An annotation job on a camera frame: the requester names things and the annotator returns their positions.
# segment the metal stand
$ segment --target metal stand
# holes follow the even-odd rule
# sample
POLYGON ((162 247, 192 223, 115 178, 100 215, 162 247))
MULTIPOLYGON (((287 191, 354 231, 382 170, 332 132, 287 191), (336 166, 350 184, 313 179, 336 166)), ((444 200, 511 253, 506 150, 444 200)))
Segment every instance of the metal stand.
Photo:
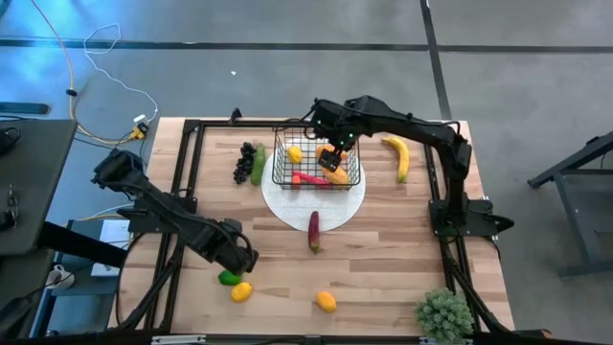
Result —
POLYGON ((604 261, 602 259, 601 248, 597 238, 598 228, 589 224, 589 210, 579 207, 580 201, 571 197, 571 193, 569 193, 571 185, 567 178, 567 176, 569 178, 571 176, 582 176, 585 178, 590 178, 590 176, 613 176, 613 171, 611 170, 579 170, 579 168, 585 164, 603 156, 611 150, 613 150, 613 131, 602 137, 590 140, 583 149, 573 153, 568 158, 541 173, 539 176, 528 180, 528 184, 532 188, 538 188, 546 182, 555 181, 571 231, 579 245, 581 257, 586 261, 586 264, 560 270, 558 273, 560 277, 579 276, 613 270, 613 261, 604 261))
POLYGON ((88 238, 48 221, 43 223, 36 244, 113 267, 121 267, 127 255, 122 248, 88 238))

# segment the blue floor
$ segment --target blue floor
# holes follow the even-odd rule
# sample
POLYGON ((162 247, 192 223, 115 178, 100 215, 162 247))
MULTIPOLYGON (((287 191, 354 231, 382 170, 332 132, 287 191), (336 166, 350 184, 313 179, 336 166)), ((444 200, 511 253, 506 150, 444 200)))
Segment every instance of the blue floor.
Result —
MULTIPOLYGON (((420 0, 39 2, 60 35, 75 42, 118 22, 124 40, 133 41, 427 44, 420 0)), ((613 45, 608 0, 430 0, 429 6, 439 44, 613 45)), ((30 1, 13 0, 1 10, 0 39, 53 37, 30 1)), ((115 34, 109 29, 98 38, 115 34)), ((76 113, 84 126, 120 138, 134 117, 152 114, 146 97, 95 71, 81 48, 69 54, 79 91, 76 113)), ((500 241, 516 328, 610 342, 613 275, 557 278, 559 269, 578 262, 579 253, 554 186, 533 191, 525 181, 613 128, 613 55, 440 56, 451 115, 470 123, 486 193, 496 213, 516 221, 500 241)), ((371 94, 420 118, 442 117, 427 51, 117 49, 94 59, 146 90, 159 103, 160 116, 229 116, 235 107, 245 116, 299 116, 315 97, 342 102, 371 94)), ((3 100, 46 103, 52 107, 47 118, 68 118, 61 50, 0 47, 0 60, 3 100)), ((124 149, 138 151, 139 145, 124 149)), ((106 149, 73 144, 50 221, 64 223, 126 202, 89 181, 106 155, 106 149)), ((613 167, 613 157, 604 165, 613 167)), ((58 300, 51 327, 101 330, 107 315, 100 314, 109 306, 108 298, 66 297, 58 300)))

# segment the white cable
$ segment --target white cable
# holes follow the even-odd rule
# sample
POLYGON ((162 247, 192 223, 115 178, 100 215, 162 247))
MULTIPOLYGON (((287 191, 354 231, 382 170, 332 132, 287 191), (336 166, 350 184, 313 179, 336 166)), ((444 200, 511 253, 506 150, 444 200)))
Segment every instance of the white cable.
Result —
POLYGON ((97 71, 103 72, 104 74, 106 74, 106 76, 112 80, 112 81, 116 81, 119 84, 121 84, 124 89, 129 90, 129 91, 133 91, 133 92, 138 92, 140 94, 143 94, 145 96, 147 96, 147 98, 149 98, 153 104, 155 105, 155 110, 153 110, 153 116, 151 116, 150 119, 147 119, 149 122, 153 121, 155 119, 155 117, 157 116, 157 102, 145 91, 143 90, 139 90, 139 89, 135 89, 135 88, 131 88, 131 87, 127 87, 123 81, 115 79, 113 77, 111 77, 108 72, 104 71, 102 68, 98 67, 98 65, 96 64, 96 62, 94 62, 94 60, 89 56, 90 54, 106 54, 108 52, 110 52, 111 50, 113 50, 113 48, 115 47, 115 44, 117 43, 117 41, 119 41, 120 39, 122 39, 122 27, 119 25, 119 23, 113 23, 113 24, 108 24, 108 25, 104 25, 99 27, 98 29, 94 30, 93 33, 91 33, 87 38, 85 38, 83 40, 83 49, 85 50, 85 56, 89 59, 89 61, 94 65, 94 68, 96 68, 97 71), (98 31, 106 29, 106 28, 110 28, 110 27, 117 27, 117 38, 115 38, 115 40, 113 41, 113 44, 111 44, 111 47, 108 48, 107 50, 104 51, 99 51, 99 52, 92 52, 90 50, 87 49, 87 41, 93 36, 95 35, 98 31))
POLYGON ((97 217, 97 216, 103 215, 105 213, 108 213, 108 212, 111 212, 111 211, 115 211, 117 209, 121 209, 122 207, 128 207, 128 206, 134 206, 134 203, 129 203, 129 204, 126 204, 126 205, 120 205, 120 206, 111 207, 111 208, 108 208, 108 209, 106 209, 104 211, 98 212, 96 215, 94 215, 92 217, 97 217))

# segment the cucumber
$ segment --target cucumber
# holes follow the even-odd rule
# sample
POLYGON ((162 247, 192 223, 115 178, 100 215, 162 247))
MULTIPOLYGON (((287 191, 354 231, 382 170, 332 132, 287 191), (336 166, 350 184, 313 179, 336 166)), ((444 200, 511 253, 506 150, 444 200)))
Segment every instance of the cucumber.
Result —
POLYGON ((264 145, 258 144, 258 150, 253 159, 253 171, 251 171, 251 184, 254 186, 260 186, 261 174, 264 171, 264 164, 266 164, 266 153, 264 151, 264 145))

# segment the white circular mat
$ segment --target white circular mat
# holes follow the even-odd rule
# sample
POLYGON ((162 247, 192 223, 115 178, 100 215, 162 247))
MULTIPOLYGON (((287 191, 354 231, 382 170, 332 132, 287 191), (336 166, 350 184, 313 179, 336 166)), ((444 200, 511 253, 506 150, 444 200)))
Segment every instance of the white circular mat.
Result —
POLYGON ((310 215, 319 212, 319 231, 328 231, 346 223, 364 200, 366 175, 360 164, 360 182, 348 191, 282 189, 272 181, 271 154, 261 176, 261 193, 270 210, 296 230, 308 231, 310 215))

